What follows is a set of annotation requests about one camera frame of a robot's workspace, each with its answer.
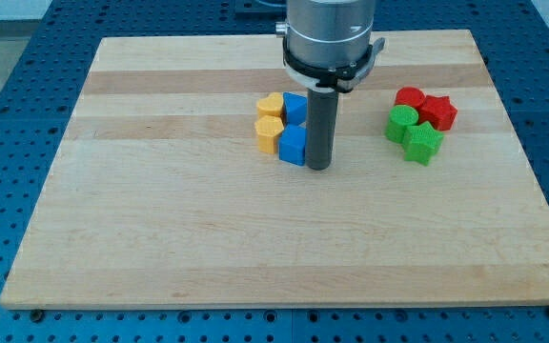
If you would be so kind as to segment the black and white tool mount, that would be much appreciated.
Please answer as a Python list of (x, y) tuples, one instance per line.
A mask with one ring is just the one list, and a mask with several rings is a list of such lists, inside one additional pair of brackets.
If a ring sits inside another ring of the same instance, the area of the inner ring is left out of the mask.
[(318, 68), (297, 59), (288, 49), (288, 38), (282, 42), (283, 65), (287, 74), (305, 88), (317, 92), (351, 92), (372, 71), (376, 57), (384, 49), (385, 38), (378, 38), (368, 45), (365, 53), (355, 62), (343, 67)]

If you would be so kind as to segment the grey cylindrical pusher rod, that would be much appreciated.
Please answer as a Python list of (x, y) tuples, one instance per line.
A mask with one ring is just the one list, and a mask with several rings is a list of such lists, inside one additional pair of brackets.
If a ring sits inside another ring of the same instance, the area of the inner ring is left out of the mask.
[(325, 170), (331, 164), (337, 105), (336, 91), (308, 89), (305, 164), (313, 170)]

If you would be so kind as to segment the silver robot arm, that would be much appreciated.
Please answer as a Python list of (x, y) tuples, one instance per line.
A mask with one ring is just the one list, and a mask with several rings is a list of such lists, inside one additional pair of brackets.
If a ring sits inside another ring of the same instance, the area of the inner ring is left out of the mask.
[(305, 163), (332, 162), (338, 98), (372, 71), (385, 39), (372, 38), (375, 0), (291, 0), (276, 25), (288, 75), (307, 89)]

